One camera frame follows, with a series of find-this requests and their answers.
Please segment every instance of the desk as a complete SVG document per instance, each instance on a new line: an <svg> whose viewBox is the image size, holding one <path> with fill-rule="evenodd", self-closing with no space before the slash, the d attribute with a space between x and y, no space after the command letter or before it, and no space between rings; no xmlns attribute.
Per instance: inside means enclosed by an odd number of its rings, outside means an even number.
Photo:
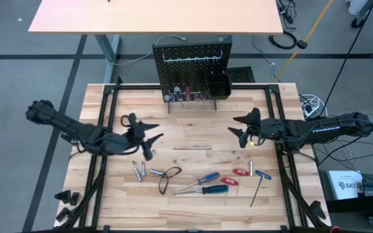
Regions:
<svg viewBox="0 0 373 233"><path fill-rule="evenodd" d="M88 85L80 115L81 122L97 123L104 86ZM281 83L279 87L286 118L303 119L296 85ZM217 100L216 103L217 111L214 102L209 101L190 102L189 108L186 104L183 107L180 103L171 103L171 113L168 114L161 90L119 90L113 131L125 132L120 125L120 117L129 113L135 113L145 123L160 124L146 134L146 138L150 138L164 133L153 145L156 153L146 163L146 168L166 170L179 166L183 171L170 179L166 195L161 195L158 191L158 176L148 172L143 182L137 180L131 162L137 161L138 169L141 168L141 161L144 160L141 151L127 156L109 156L98 218L99 228L110 225L112 229L125 230L278 230L280 225L288 225L273 142L266 141L262 146L241 149L238 139L227 130L228 126L244 128L232 118L245 115L254 107L260 109L262 118L267 118L266 94L261 90L233 89L227 100ZM275 116L278 116L274 104L273 107ZM313 156L309 146L303 148L302 152ZM75 155L70 160L64 190L84 193L90 159L90 154L85 153ZM232 172L234 168L248 170L249 161L254 162L254 169L273 177L270 181L262 182L252 208L249 205L260 177L237 177ZM327 216L323 221L330 225L315 163L309 158L295 155L295 164L303 198L309 204L313 200L320 201ZM236 179L240 185L232 186L227 196L173 194L180 187L210 172L220 172L221 177ZM221 183L218 179L213 184ZM94 198L89 203L86 225L90 224L93 205ZM65 206L72 209L60 203L58 211ZM300 225L296 205L293 205L293 215L296 224Z"/></svg>
<svg viewBox="0 0 373 233"><path fill-rule="evenodd" d="M111 45L105 34L283 33L275 0L43 0L28 31L94 34L110 62L120 37ZM105 83L112 70L108 64Z"/></svg>

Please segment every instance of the wooden table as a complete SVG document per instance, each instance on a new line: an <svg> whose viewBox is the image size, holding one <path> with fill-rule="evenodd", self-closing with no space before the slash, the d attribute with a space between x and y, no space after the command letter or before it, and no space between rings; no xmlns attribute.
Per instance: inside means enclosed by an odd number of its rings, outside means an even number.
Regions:
<svg viewBox="0 0 373 233"><path fill-rule="evenodd" d="M279 86L286 118L302 119L296 85L281 83ZM80 121L97 123L103 88L104 85L88 85ZM137 162L138 169L141 168L144 160L141 151L134 155L110 156L99 228L110 225L112 229L126 230L278 230L280 225L288 225L273 142L267 140L262 146L241 149L238 139L227 130L228 126L244 129L244 125L232 118L245 115L254 107L260 109L262 118L268 117L264 91L233 90L227 100L217 100L217 111L214 103L209 101L190 102L189 108L171 103L171 113L168 114L160 90L119 90L113 131L125 132L120 117L129 113L135 113L145 123L160 124L158 128L147 131L147 138L158 133L164 133L164 136L153 145L155 155L146 163L146 168L166 170L179 166L183 171L169 180L166 195L161 195L158 191L159 176L147 172L143 182L137 180L132 161ZM303 148L302 152L313 156L310 147ZM85 153L70 160L64 190L84 192L90 157ZM252 208L249 205L260 177L237 177L232 172L234 168L248 170L249 161L254 162L254 169L273 177L262 182ZM322 203L327 215L324 222L330 225L315 163L301 155L295 155L295 161L303 197L309 204L313 200ZM240 185L231 186L227 195L173 194L180 187L211 172L236 179ZM210 185L213 184L221 183L218 179ZM93 205L94 198L89 204L88 225ZM70 208L60 203L58 211L65 206ZM300 225L296 204L293 209Z"/></svg>
<svg viewBox="0 0 373 233"><path fill-rule="evenodd" d="M283 33L275 0L43 0L29 32L94 34L106 59L116 63L120 35ZM106 65L104 83L113 83Z"/></svg>

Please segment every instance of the black pegboard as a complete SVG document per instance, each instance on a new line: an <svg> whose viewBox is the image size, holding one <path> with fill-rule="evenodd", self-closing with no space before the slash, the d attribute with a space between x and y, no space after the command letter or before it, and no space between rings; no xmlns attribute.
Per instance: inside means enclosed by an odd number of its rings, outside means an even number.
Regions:
<svg viewBox="0 0 373 233"><path fill-rule="evenodd" d="M231 42L154 45L163 96L169 94L171 101L185 101L185 89L189 87L190 100L209 99L208 77L225 72L231 47ZM181 89L178 97L174 94L177 86Z"/></svg>

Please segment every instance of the black robotic arm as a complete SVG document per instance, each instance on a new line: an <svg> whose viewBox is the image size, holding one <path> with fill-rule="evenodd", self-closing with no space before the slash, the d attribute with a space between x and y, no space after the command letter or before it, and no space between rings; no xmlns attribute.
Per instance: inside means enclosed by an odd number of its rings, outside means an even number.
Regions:
<svg viewBox="0 0 373 233"><path fill-rule="evenodd" d="M247 129L228 128L238 138L240 147L247 145L247 139L258 137L258 144L265 139L283 142L288 151L299 150L305 144L325 143L341 135L367 137L373 132L373 123L366 115L349 113L335 117L323 117L304 120L280 120L267 118L260 120L260 110L254 108L246 116L234 117L234 120L247 125Z"/></svg>
<svg viewBox="0 0 373 233"><path fill-rule="evenodd" d="M136 122L134 113L122 117L122 125L128 128L128 131L122 135L103 126L83 124L68 116L61 115L48 100L34 101L25 114L28 120L36 124L52 125L54 128L58 128L62 132L64 140L76 145L80 142L85 150L94 155L129 155L135 153L141 147L145 159L149 161L153 157L150 150L152 144L163 135L161 133L143 141L145 131L159 125L145 124L142 121ZM129 124L123 124L124 119L127 119Z"/></svg>

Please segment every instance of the screwdriver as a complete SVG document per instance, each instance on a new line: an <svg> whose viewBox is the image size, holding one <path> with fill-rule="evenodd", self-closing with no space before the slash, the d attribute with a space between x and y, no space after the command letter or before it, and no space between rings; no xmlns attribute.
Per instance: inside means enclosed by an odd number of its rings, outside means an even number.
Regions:
<svg viewBox="0 0 373 233"><path fill-rule="evenodd" d="M209 187L203 187L199 190L194 191L185 191L185 192L176 192L174 194L192 194L192 193L202 193L202 194L216 194L216 193L223 193L228 192L228 185L214 185Z"/></svg>
<svg viewBox="0 0 373 233"><path fill-rule="evenodd" d="M182 189L178 190L178 192L181 191L181 190L187 189L187 188L189 188L191 186L194 186L196 184L201 185L203 183L207 183L207 182L213 181L213 180L217 179L218 177L220 177L220 174L218 172L214 172L214 173L208 174L208 175L206 175L206 176L198 179L197 182L195 182L194 184L190 184L188 186L183 187Z"/></svg>

